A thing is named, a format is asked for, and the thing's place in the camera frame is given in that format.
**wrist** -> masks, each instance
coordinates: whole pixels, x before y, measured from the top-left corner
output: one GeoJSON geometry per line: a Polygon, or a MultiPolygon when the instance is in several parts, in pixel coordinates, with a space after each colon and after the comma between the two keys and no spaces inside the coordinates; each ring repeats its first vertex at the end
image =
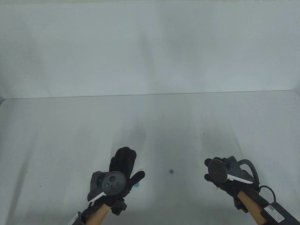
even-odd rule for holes
{"type": "Polygon", "coordinates": [[[100,209],[103,208],[104,211],[109,211],[111,209],[111,207],[107,206],[106,204],[103,204],[100,209]]]}

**black glove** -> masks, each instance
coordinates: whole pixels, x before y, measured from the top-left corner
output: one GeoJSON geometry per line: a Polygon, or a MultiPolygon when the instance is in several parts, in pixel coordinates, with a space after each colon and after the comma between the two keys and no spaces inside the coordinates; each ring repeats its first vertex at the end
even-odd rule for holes
{"type": "Polygon", "coordinates": [[[122,210],[126,209],[127,206],[124,203],[124,197],[129,194],[135,184],[145,177],[145,172],[139,171],[130,178],[136,157],[136,152],[131,150],[129,147],[118,149],[115,156],[112,157],[110,161],[109,173],[113,171],[123,173],[126,178],[126,186],[119,194],[113,196],[102,196],[94,202],[93,206],[90,204],[81,215],[84,222],[88,215],[96,212],[103,204],[111,207],[112,212],[116,215],[119,215],[122,210]]]}
{"type": "Polygon", "coordinates": [[[129,147],[118,149],[115,156],[112,157],[110,161],[109,173],[113,171],[119,171],[123,173],[126,177],[126,186],[124,190],[118,195],[102,196],[101,198],[99,198],[99,201],[102,201],[109,207],[117,207],[124,201],[123,198],[129,194],[132,187],[145,177],[145,172],[139,171],[130,179],[136,157],[136,152],[129,147]]]}
{"type": "MultiPolygon", "coordinates": [[[[215,157],[213,159],[218,159],[222,162],[226,162],[226,158],[218,158],[218,157],[215,157]]],[[[211,161],[212,159],[206,159],[204,161],[204,164],[206,166],[208,166],[209,162],[211,161]]],[[[219,187],[220,189],[222,189],[223,191],[226,191],[227,194],[229,194],[231,197],[233,198],[237,198],[237,194],[240,192],[240,191],[244,191],[248,188],[254,188],[257,192],[259,192],[259,188],[258,188],[258,185],[259,183],[252,183],[252,184],[246,184],[246,183],[243,183],[243,182],[240,182],[240,181],[236,181],[236,180],[227,180],[226,182],[224,183],[219,183],[219,182],[216,182],[214,181],[209,174],[205,174],[204,175],[204,178],[207,180],[207,181],[210,181],[212,182],[214,185],[216,185],[217,187],[219,187]]]]}

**white wall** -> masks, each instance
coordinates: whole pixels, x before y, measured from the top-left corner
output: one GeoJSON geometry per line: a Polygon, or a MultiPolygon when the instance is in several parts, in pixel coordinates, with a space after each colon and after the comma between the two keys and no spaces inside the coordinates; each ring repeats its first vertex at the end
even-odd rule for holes
{"type": "Polygon", "coordinates": [[[1,5],[0,95],[293,89],[299,12],[300,1],[1,5]]]}

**vr controller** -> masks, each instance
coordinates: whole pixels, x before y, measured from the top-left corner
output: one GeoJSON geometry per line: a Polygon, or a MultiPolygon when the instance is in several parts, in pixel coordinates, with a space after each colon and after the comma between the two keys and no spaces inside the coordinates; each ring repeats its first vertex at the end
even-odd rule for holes
{"type": "MultiPolygon", "coordinates": [[[[249,189],[243,190],[243,192],[245,192],[248,197],[250,197],[263,208],[260,214],[265,218],[267,224],[300,224],[299,221],[297,221],[288,211],[286,211],[280,204],[276,202],[275,194],[271,188],[268,186],[259,187],[259,178],[256,169],[249,160],[243,159],[237,161],[233,156],[230,156],[229,158],[223,158],[221,160],[213,159],[208,163],[207,167],[209,176],[216,182],[225,183],[228,180],[229,182],[236,180],[246,184],[253,184],[252,186],[256,187],[256,189],[250,187],[249,189]],[[240,166],[243,164],[246,164],[250,167],[253,176],[240,168],[240,166]],[[259,191],[262,187],[266,187],[271,190],[274,197],[273,203],[270,204],[267,200],[259,195],[259,191]]],[[[233,198],[233,201],[237,209],[242,209],[245,213],[248,212],[247,208],[238,198],[233,198]]]]}

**glove finger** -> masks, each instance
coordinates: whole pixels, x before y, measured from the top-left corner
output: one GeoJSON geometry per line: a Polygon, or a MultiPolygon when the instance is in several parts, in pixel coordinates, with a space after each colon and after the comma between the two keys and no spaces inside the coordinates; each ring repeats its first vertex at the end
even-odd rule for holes
{"type": "Polygon", "coordinates": [[[127,154],[131,149],[129,147],[123,147],[118,149],[117,153],[118,153],[118,166],[124,168],[126,165],[126,160],[127,160],[127,154]]]}
{"type": "Polygon", "coordinates": [[[210,182],[213,181],[208,173],[204,175],[204,179],[206,179],[207,181],[210,181],[210,182]]]}
{"type": "Polygon", "coordinates": [[[204,161],[204,164],[205,164],[206,166],[208,166],[208,164],[210,163],[210,161],[212,161],[212,159],[207,158],[207,159],[204,161]]]}
{"type": "Polygon", "coordinates": [[[137,158],[137,153],[134,150],[128,151],[127,159],[125,162],[125,166],[126,166],[126,170],[127,170],[127,174],[128,174],[128,177],[126,177],[127,179],[130,178],[136,158],[137,158]]]}
{"type": "Polygon", "coordinates": [[[116,168],[116,157],[112,157],[112,159],[110,160],[110,165],[109,165],[109,171],[113,171],[116,168]]]}
{"type": "Polygon", "coordinates": [[[133,185],[140,182],[141,179],[143,179],[144,177],[145,177],[145,172],[144,171],[139,171],[135,175],[133,175],[131,179],[129,179],[127,181],[126,186],[128,186],[131,189],[133,187],[133,185]]]}

